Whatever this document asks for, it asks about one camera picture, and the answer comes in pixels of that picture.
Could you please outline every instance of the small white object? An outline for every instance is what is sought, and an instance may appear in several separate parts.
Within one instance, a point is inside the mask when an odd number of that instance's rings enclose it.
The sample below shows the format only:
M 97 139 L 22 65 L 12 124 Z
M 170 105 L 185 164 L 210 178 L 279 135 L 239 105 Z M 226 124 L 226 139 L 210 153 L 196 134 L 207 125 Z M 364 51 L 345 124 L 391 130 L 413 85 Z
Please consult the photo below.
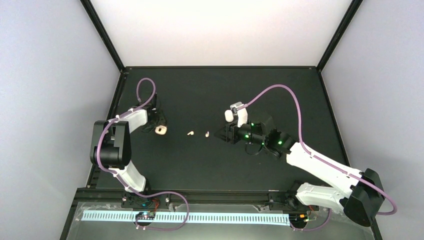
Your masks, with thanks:
M 159 125 L 154 129 L 154 132 L 158 135 L 165 135 L 167 133 L 168 128 L 164 125 Z
M 135 189 L 137 192 L 143 192 L 146 186 L 146 178 L 139 173 L 133 161 L 129 161 L 128 165 L 123 170 L 119 168 L 109 168 L 116 172 L 114 177 L 120 176 L 120 178 L 129 187 Z M 128 187 L 125 187 L 125 191 L 132 192 Z
M 225 114 L 225 121 L 227 121 L 228 123 L 231 123 L 232 121 L 234 121 L 233 112 L 231 110 L 226 110 L 224 114 Z

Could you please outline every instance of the black frame edge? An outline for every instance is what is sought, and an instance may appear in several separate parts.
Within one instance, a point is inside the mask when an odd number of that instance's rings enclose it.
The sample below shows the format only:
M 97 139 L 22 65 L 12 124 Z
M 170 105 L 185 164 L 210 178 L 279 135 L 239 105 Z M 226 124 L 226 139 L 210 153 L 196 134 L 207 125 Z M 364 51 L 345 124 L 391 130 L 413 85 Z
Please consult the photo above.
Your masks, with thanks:
M 115 93 L 113 94 L 112 102 L 110 103 L 109 112 L 107 113 L 106 119 L 111 119 L 115 116 L 117 112 L 117 107 L 119 100 L 121 99 L 122 91 L 124 90 L 125 83 L 127 82 L 128 72 L 126 68 L 120 73 L 118 83 L 116 84 Z M 95 188 L 97 183 L 97 178 L 99 175 L 99 167 L 96 165 L 91 165 L 91 170 L 88 175 L 88 180 L 86 186 L 88 188 Z
M 346 10 L 346 13 L 344 14 L 343 18 L 341 19 L 340 24 L 338 25 L 334 35 L 332 36 L 330 43 L 328 44 L 327 48 L 325 49 L 324 54 L 321 57 L 321 60 L 319 60 L 318 65 L 316 68 L 319 72 L 321 72 L 324 67 L 326 66 L 327 62 L 329 61 L 332 53 L 337 47 L 337 44 L 339 43 L 340 39 L 342 38 L 343 34 L 345 33 L 346 29 L 348 28 L 349 24 L 351 23 L 351 20 L 354 18 L 355 13 L 357 12 L 358 8 L 360 7 L 363 0 L 352 0 L 349 7 Z
M 348 155 L 347 155 L 346 149 L 345 149 L 345 145 L 343 144 L 342 135 L 340 135 L 339 126 L 337 125 L 336 117 L 334 116 L 333 107 L 331 106 L 329 94 L 327 93 L 327 88 L 326 88 L 326 85 L 324 83 L 323 76 L 321 75 L 321 72 L 318 71 L 318 69 L 317 69 L 317 74 L 318 74 L 318 77 L 319 77 L 319 82 L 321 83 L 322 90 L 324 91 L 325 101 L 327 102 L 328 110 L 330 111 L 331 120 L 334 124 L 334 129 L 335 129 L 335 133 L 337 134 L 338 144 L 340 145 L 341 153 L 343 154 L 344 161 L 347 163 L 346 165 L 348 167 L 350 167 L 351 163 L 349 162 Z
M 374 240 L 383 240 L 382 233 L 380 232 L 379 225 L 377 224 L 377 220 L 374 219 L 371 224 L 371 231 L 374 235 Z
M 103 41 L 104 45 L 106 46 L 107 50 L 109 51 L 110 56 L 112 57 L 113 61 L 115 62 L 118 70 L 122 72 L 125 68 L 124 64 L 121 61 L 121 58 L 118 55 L 117 50 L 115 49 L 114 45 L 112 44 L 111 39 L 109 38 L 108 33 L 106 32 L 105 27 L 103 26 L 102 22 L 100 21 L 99 15 L 97 15 L 96 10 L 94 9 L 94 6 L 90 0 L 80 0 L 82 5 L 85 8 L 85 11 L 87 12 L 88 16 L 91 19 L 91 22 L 93 23 L 95 29 L 97 30 L 98 34 L 100 35 L 101 40 Z

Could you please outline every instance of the cable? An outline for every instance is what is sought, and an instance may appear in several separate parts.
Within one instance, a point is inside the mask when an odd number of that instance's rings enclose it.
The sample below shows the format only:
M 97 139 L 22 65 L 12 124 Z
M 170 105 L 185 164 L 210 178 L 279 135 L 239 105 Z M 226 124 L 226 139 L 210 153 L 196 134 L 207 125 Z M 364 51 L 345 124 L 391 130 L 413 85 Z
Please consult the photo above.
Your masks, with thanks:
M 140 84 L 141 84 L 143 81 L 149 81 L 149 82 L 151 82 L 151 84 L 153 85 L 153 91 L 152 91 L 152 93 L 151 93 L 151 96 L 147 99 L 147 101 L 145 101 L 145 102 L 144 102 L 143 104 L 141 104 L 140 106 L 138 106 L 138 107 L 136 107 L 136 108 L 134 108 L 134 109 L 130 109 L 130 110 L 128 110 L 128 111 L 126 111 L 126 112 L 122 113 L 121 115 L 117 115 L 115 118 L 112 118 L 112 119 L 109 119 L 109 120 L 108 120 L 108 121 L 109 121 L 109 123 L 106 125 L 106 127 L 105 127 L 105 128 L 103 129 L 103 131 L 101 132 L 100 138 L 99 138 L 99 140 L 98 140 L 97 150 L 96 150 L 96 161 L 97 161 L 97 165 L 98 165 L 98 167 L 99 167 L 101 170 L 103 170 L 103 171 L 105 171 L 105 172 L 108 172 L 108 173 L 113 174 L 113 176 L 114 176 L 114 177 L 116 177 L 116 178 L 118 179 L 118 181 L 119 181 L 119 182 L 120 182 L 120 183 L 124 186 L 124 188 L 131 190 L 133 193 L 135 193 L 136 195 L 138 195 L 138 196 L 140 196 L 140 197 L 142 197 L 142 198 L 153 198 L 153 197 L 156 197 L 156 196 L 159 196 L 159 195 L 163 195 L 163 194 L 173 194 L 173 195 L 177 195 L 178 197 L 182 198 L 182 200 L 185 202 L 185 205 L 187 206 L 187 214 L 185 215 L 185 218 L 184 218 L 184 220 L 182 221 L 182 223 L 181 223 L 180 225 L 178 225 L 178 226 L 176 226 L 176 227 L 173 227 L 173 228 L 160 228 L 160 227 L 150 227 L 150 226 L 144 226 L 144 227 L 143 227 L 143 229 L 144 229 L 144 230 L 145 230 L 145 229 L 151 229 L 151 230 L 158 230 L 158 231 L 173 231 L 173 230 L 180 229 L 180 228 L 181 228 L 181 227 L 182 227 L 182 226 L 183 226 L 183 225 L 187 222 L 187 220 L 189 219 L 189 214 L 190 214 L 189 203 L 187 202 L 187 199 L 186 199 L 183 195 L 181 195 L 180 193 L 175 192 L 175 191 L 162 191 L 162 192 L 158 192 L 158 193 L 151 194 L 151 195 L 143 195 L 143 194 L 141 194 L 141 193 L 137 192 L 137 190 L 135 190 L 134 188 L 130 187 L 128 184 L 126 184 L 126 183 L 123 181 L 123 179 L 122 179 L 119 175 L 117 175 L 118 173 L 117 173 L 116 171 L 114 171 L 114 170 L 109 170 L 109 169 L 105 168 L 105 167 L 102 165 L 102 162 L 101 162 L 101 160 L 100 160 L 100 150 L 102 149 L 102 143 L 103 143 L 103 140 L 104 140 L 104 138 L 105 138 L 106 133 L 108 132 L 108 130 L 109 130 L 109 128 L 112 126 L 112 124 L 114 124 L 115 122 L 119 121 L 119 119 L 120 119 L 120 118 L 124 118 L 124 117 L 125 117 L 125 116 L 127 116 L 128 114 L 130 114 L 130 113 L 132 113 L 132 112 L 134 112 L 134 111 L 140 110 L 142 107 L 144 107 L 146 104 L 148 104 L 148 103 L 152 100 L 152 98 L 155 96 L 155 93 L 156 93 L 156 85 L 155 85 L 155 82 L 153 82 L 153 80 L 152 80 L 152 79 L 150 79 L 150 78 L 148 78 L 148 77 L 145 77 L 145 78 L 142 78 L 142 79 L 138 82 L 138 84 L 137 84 L 137 89 L 136 89 L 136 92 L 137 92 L 137 99 L 139 99 L 139 101 L 140 101 L 140 97 L 139 97 L 139 87 L 140 87 Z
M 309 229 L 296 228 L 295 226 L 293 226 L 293 224 L 291 222 L 290 222 L 290 227 L 294 231 L 302 231 L 302 232 L 311 232 L 311 231 L 319 230 L 319 229 L 321 229 L 322 227 L 324 227 L 325 225 L 327 225 L 330 222 L 331 214 L 332 214 L 332 210 L 329 208 L 328 209 L 327 219 L 325 220 L 325 222 L 323 222 L 321 225 L 319 225 L 317 227 L 314 227 L 314 228 L 309 228 Z
M 256 155 L 258 155 L 259 153 L 261 153 L 262 148 L 264 148 L 264 146 L 263 146 L 263 145 L 261 145 L 261 146 L 259 147 L 259 149 L 258 149 L 255 153 L 250 153 L 250 152 L 248 151 L 248 145 L 250 145 L 250 143 L 249 143 L 249 142 L 246 142 L 246 143 L 244 144 L 244 151 L 245 151 L 247 154 L 252 155 L 252 156 L 256 156 Z
M 287 90 L 291 94 L 291 97 L 293 98 L 294 103 L 296 104 L 296 109 L 297 109 L 299 142 L 300 142 L 303 150 L 305 150 L 305 152 L 307 152 L 309 155 L 311 155 L 311 151 L 309 151 L 306 148 L 305 143 L 304 143 L 303 138 L 302 138 L 302 115 L 301 115 L 301 107 L 299 105 L 299 101 L 298 101 L 298 98 L 296 97 L 295 93 L 288 86 L 283 85 L 283 84 L 274 84 L 274 85 L 271 85 L 271 86 L 265 88 L 261 93 L 259 93 L 256 97 L 254 97 L 250 102 L 239 106 L 237 108 L 237 110 L 241 110 L 241 109 L 244 109 L 244 108 L 249 107 L 256 100 L 258 100 L 262 95 L 264 95 L 266 92 L 268 92 L 269 90 L 274 89 L 274 88 L 283 88 L 283 89 Z M 346 174 L 347 176 L 352 177 L 352 178 L 358 180 L 359 182 L 361 182 L 361 183 L 369 186 L 370 188 L 372 188 L 375 191 L 377 191 L 379 194 L 383 195 L 383 197 L 385 197 L 391 203 L 391 205 L 393 206 L 393 210 L 392 211 L 389 211 L 389 212 L 377 212 L 378 215 L 389 216 L 389 215 L 395 214 L 398 211 L 398 206 L 396 205 L 395 201 L 387 193 L 385 193 L 383 190 L 381 190 L 379 187 L 375 186 L 374 184 L 370 183 L 367 180 L 364 180 L 364 179 L 362 179 L 360 177 L 357 177 L 357 176 L 355 176 L 355 175 L 353 175 L 351 173 L 348 173 L 347 171 L 345 171 L 345 170 L 343 170 L 343 169 L 335 166 L 334 164 L 331 164 L 330 162 L 322 159 L 319 156 L 314 155 L 313 157 L 316 158 L 317 160 L 321 161 L 322 163 L 327 164 L 328 166 L 330 166 L 330 167 L 332 167 L 332 168 L 340 171 L 341 173 Z

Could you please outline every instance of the black metal rail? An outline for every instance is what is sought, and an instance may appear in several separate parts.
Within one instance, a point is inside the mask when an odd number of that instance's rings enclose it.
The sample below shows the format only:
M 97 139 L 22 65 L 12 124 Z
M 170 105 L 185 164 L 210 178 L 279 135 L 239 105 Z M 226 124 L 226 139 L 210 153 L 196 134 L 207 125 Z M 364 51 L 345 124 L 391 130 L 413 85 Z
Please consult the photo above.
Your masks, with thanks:
M 90 17 L 92 23 L 94 24 L 95 29 L 97 30 L 98 34 L 101 37 L 101 40 L 103 41 L 104 45 L 106 46 L 107 50 L 110 53 L 110 56 L 112 56 L 113 61 L 116 64 L 116 67 L 120 72 L 124 71 L 124 64 L 121 61 L 121 58 L 118 55 L 117 50 L 115 49 L 114 45 L 112 44 L 111 39 L 109 38 L 108 33 L 106 32 L 105 27 L 103 26 L 102 22 L 100 21 L 99 15 L 97 15 L 96 10 L 94 9 L 94 6 L 90 0 L 81 0 L 82 5 L 85 8 L 85 11 L 87 12 L 88 16 Z
M 349 24 L 351 23 L 351 20 L 354 18 L 355 13 L 357 12 L 359 6 L 361 5 L 363 0 L 353 0 L 349 7 L 347 8 L 346 13 L 344 14 L 343 18 L 341 19 L 340 24 L 338 25 L 334 35 L 331 38 L 330 43 L 328 44 L 327 48 L 325 49 L 324 54 L 321 57 L 321 60 L 319 61 L 316 68 L 318 69 L 318 72 L 321 72 L 324 67 L 326 66 L 327 62 L 329 61 L 332 53 L 334 52 L 334 49 L 336 49 L 337 44 L 339 43 L 340 39 L 342 38 L 343 34 L 345 33 L 346 29 L 348 28 Z

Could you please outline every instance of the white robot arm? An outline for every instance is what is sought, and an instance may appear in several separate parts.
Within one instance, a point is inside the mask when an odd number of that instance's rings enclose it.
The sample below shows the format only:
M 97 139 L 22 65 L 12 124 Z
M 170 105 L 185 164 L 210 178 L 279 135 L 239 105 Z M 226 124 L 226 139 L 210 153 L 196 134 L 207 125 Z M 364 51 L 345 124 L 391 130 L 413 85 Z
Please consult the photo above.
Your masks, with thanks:
M 118 120 L 114 121 L 103 139 L 100 152 L 102 165 L 124 184 L 127 192 L 132 192 L 131 189 L 143 192 L 147 185 L 146 178 L 131 161 L 130 134 L 140 127 L 149 131 L 154 129 L 158 135 L 165 135 L 167 132 L 165 116 L 162 111 L 156 109 L 155 102 L 145 108 L 137 110 L 131 108 L 124 116 L 116 116 Z M 106 124 L 111 121 L 97 121 L 94 124 L 90 154 L 93 164 L 97 164 L 96 150 L 99 137 Z
M 352 194 L 352 187 L 358 184 L 358 180 L 353 177 L 348 177 L 346 174 L 332 168 L 328 164 L 318 161 L 313 156 L 318 156 L 325 161 L 354 174 L 361 178 L 360 170 L 340 164 L 321 153 L 314 151 L 309 146 L 305 145 L 311 152 L 307 153 L 299 142 L 295 143 L 291 148 L 291 153 L 287 155 L 287 163 L 303 169 L 317 178 L 323 180 L 329 186 L 316 186 L 307 182 L 303 183 L 297 190 L 296 198 L 303 205 L 318 205 L 333 209 L 336 213 L 342 213 L 344 207 L 340 203 L 343 198 L 349 198 Z
M 327 207 L 336 213 L 344 213 L 357 224 L 371 225 L 385 198 L 358 179 L 383 189 L 375 171 L 367 169 L 362 172 L 340 164 L 304 143 L 302 146 L 301 142 L 288 134 L 277 131 L 271 116 L 260 114 L 250 119 L 243 106 L 241 102 L 231 105 L 231 110 L 225 112 L 228 123 L 215 134 L 216 137 L 231 144 L 246 141 L 259 145 L 260 150 L 278 159 L 285 155 L 288 164 L 311 173 L 329 185 L 317 186 L 304 182 L 295 194 L 302 205 Z

